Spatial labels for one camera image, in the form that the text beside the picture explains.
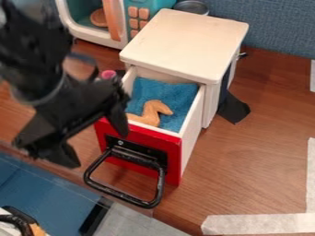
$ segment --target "blue cloth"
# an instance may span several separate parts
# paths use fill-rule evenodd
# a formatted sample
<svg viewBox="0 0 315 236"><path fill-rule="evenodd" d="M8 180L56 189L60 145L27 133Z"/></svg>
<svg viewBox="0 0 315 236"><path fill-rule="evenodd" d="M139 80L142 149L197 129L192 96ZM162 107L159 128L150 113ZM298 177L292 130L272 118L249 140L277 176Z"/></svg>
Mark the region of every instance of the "blue cloth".
<svg viewBox="0 0 315 236"><path fill-rule="evenodd" d="M79 236L99 196L0 153L0 207L35 218L50 235Z"/></svg>
<svg viewBox="0 0 315 236"><path fill-rule="evenodd" d="M127 112L142 115L143 107L149 100L161 100L174 112L172 115L160 114L160 128L179 133L194 97L197 84L169 84L153 79L137 78Z"/></svg>

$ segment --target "drawer handle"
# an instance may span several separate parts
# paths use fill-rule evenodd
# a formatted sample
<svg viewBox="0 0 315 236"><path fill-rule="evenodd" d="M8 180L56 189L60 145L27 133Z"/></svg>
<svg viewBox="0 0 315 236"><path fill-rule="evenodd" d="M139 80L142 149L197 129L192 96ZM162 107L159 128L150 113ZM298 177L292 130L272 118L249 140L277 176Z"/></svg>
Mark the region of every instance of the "drawer handle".
<svg viewBox="0 0 315 236"><path fill-rule="evenodd" d="M167 169L166 165L163 162L157 161L156 159L152 159L148 155L143 154L143 152L142 153L138 152L138 151L135 152L134 150L130 149L130 148L134 148L134 147L138 146L134 143L131 143L131 142L128 142L125 140L122 141L121 139L107 136L108 144L109 144L109 139L111 141L112 141L112 139L114 139L114 141L120 145L123 142L122 147L119 145L113 145L113 146L107 147L106 150L85 171L84 182L88 186L90 186L90 187L92 187L92 188L94 188L94 189L96 189L96 190L98 190L104 194L112 195L116 198L121 199L122 201L133 204L135 206L146 208L146 209L156 207L160 203L162 196L163 196L163 192L164 192L165 176L167 173L166 172L166 169ZM127 143L127 146L128 146L128 143L132 144L132 146L131 147L129 146L129 148L126 148L126 145L125 145L126 143ZM139 147L141 147L141 151L150 149L149 147L143 147L143 146L139 146ZM159 152L159 154L161 153L161 151L158 151L155 149L153 152L156 154L158 152ZM92 173L108 157L123 159L123 160L129 161L129 162L135 163L137 165L147 167L149 169L153 169L153 170L157 171L158 172L157 190L156 190L154 199L152 199L151 201L145 201L145 200L142 200L140 198L137 198L137 197L128 195L126 193L123 193L121 191L112 189L108 186L105 186L101 183L98 183L98 182L92 180L91 179Z"/></svg>

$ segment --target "white tape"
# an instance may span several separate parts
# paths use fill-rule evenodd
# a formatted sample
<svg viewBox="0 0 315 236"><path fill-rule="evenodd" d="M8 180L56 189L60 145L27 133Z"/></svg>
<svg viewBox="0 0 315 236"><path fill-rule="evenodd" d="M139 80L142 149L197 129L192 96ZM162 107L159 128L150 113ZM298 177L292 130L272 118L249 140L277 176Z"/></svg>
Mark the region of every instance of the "white tape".
<svg viewBox="0 0 315 236"><path fill-rule="evenodd" d="M311 61L310 69L310 91L315 92L315 61Z"/></svg>
<svg viewBox="0 0 315 236"><path fill-rule="evenodd" d="M274 234L315 232L315 139L309 139L307 212L279 215L208 216L204 235Z"/></svg>
<svg viewBox="0 0 315 236"><path fill-rule="evenodd" d="M315 138L308 144L307 212L315 213Z"/></svg>
<svg viewBox="0 0 315 236"><path fill-rule="evenodd" d="M209 216L205 235L315 232L315 214Z"/></svg>

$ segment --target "microwave button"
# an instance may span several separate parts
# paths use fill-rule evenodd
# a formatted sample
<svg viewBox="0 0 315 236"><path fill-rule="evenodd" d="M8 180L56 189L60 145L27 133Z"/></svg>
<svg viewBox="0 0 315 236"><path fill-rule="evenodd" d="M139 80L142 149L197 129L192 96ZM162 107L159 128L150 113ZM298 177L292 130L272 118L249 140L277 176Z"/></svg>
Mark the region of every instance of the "microwave button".
<svg viewBox="0 0 315 236"><path fill-rule="evenodd" d="M134 38L135 35L138 34L138 32L139 32L138 30L132 29L132 30L130 31L130 36L131 36L132 38Z"/></svg>
<svg viewBox="0 0 315 236"><path fill-rule="evenodd" d="M150 10L148 8L140 8L139 10L139 17L141 19L149 19Z"/></svg>
<svg viewBox="0 0 315 236"><path fill-rule="evenodd" d="M137 30L139 28L139 23L138 23L138 20L136 18L129 19L129 25L130 25L130 28L132 28L132 29Z"/></svg>
<svg viewBox="0 0 315 236"><path fill-rule="evenodd" d="M146 24L147 24L146 20L141 20L140 21L140 29L142 29Z"/></svg>
<svg viewBox="0 0 315 236"><path fill-rule="evenodd" d="M136 6L129 6L128 7L128 15L131 18L137 18L138 17L138 7L136 7Z"/></svg>

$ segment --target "drawer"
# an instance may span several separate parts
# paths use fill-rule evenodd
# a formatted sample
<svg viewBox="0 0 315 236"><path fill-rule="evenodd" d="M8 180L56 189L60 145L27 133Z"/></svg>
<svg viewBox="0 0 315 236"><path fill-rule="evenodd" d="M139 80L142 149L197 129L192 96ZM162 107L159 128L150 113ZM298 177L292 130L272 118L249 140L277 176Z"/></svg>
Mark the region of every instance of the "drawer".
<svg viewBox="0 0 315 236"><path fill-rule="evenodd" d="M139 66L130 66L124 78L122 79L123 87L127 93L132 95L134 80L137 77L147 77L168 83L189 83L191 81L174 77ZM199 85L198 92L194 98L192 106L181 126L179 133L175 133L162 128L141 124L129 120L130 134L126 140L135 142L145 147L162 150L168 155L168 168L166 183L179 185L181 176L186 168L188 160L193 152L193 147L202 129L203 107L204 107L204 85ZM95 129L102 150L107 146L104 136L117 136L106 119L95 123ZM121 159L110 159L112 163L123 166L134 171L142 172L145 175L156 177L155 171L126 162Z"/></svg>

